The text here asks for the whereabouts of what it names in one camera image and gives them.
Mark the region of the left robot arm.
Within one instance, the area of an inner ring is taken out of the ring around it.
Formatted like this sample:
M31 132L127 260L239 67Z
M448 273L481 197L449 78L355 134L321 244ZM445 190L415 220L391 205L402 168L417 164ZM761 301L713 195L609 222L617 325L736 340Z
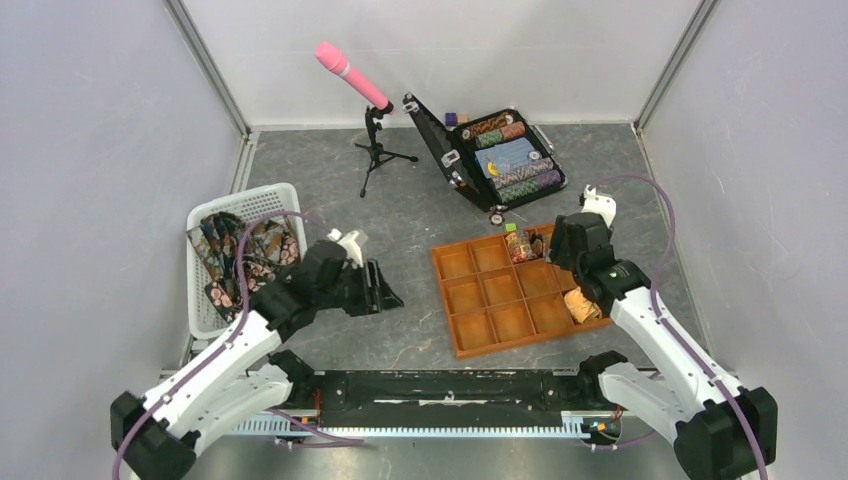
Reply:
M284 402L306 405L314 394L309 375L275 365L256 377L243 373L318 312L359 317L403 305L378 262L364 258L355 241L316 242L248 294L240 319L182 369L141 396L125 391L112 401L113 478L128 467L141 479L181 479L206 448L253 415Z

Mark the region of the black floral tie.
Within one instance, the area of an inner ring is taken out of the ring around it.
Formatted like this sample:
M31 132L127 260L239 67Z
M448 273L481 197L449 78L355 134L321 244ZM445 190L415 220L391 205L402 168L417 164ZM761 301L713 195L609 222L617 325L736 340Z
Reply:
M269 257L263 255L244 255L244 271L247 275L248 298L261 287L273 281L278 272L285 266L300 261L299 247L296 238L290 234L281 234L271 241ZM213 279L204 287L204 293L218 316L231 324L241 316L243 301L241 299L239 280L223 277Z

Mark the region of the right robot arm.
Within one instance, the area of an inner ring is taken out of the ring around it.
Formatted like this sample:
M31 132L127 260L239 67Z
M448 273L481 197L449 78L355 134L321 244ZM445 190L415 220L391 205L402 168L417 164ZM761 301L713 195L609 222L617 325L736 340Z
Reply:
M591 408L609 402L669 442L691 479L768 476L776 459L778 406L763 387L749 389L720 367L670 313L648 276L616 257L599 213L560 215L547 254L581 293L634 340L659 376L608 351L583 361L577 392Z

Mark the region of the white plastic basket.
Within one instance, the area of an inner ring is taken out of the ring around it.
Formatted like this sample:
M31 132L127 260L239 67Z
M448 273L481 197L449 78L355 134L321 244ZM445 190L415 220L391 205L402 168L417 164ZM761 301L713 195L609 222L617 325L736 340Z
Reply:
M272 280L283 266L301 260L306 251L303 221L296 216L268 216L278 210L300 210L293 185L277 183L253 188L212 200L189 213L188 318L195 338L218 336L241 312L236 254L250 221L262 220L251 231L244 249L251 291Z

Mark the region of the orange compartment tray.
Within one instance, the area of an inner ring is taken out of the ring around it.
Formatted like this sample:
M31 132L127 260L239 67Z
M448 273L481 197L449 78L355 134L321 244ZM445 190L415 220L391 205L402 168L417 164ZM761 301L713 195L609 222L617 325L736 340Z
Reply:
M519 262L519 237L549 243L551 224L463 240L431 249L447 328L457 359L587 333L611 324L581 319L566 296L576 288L570 272L539 254Z

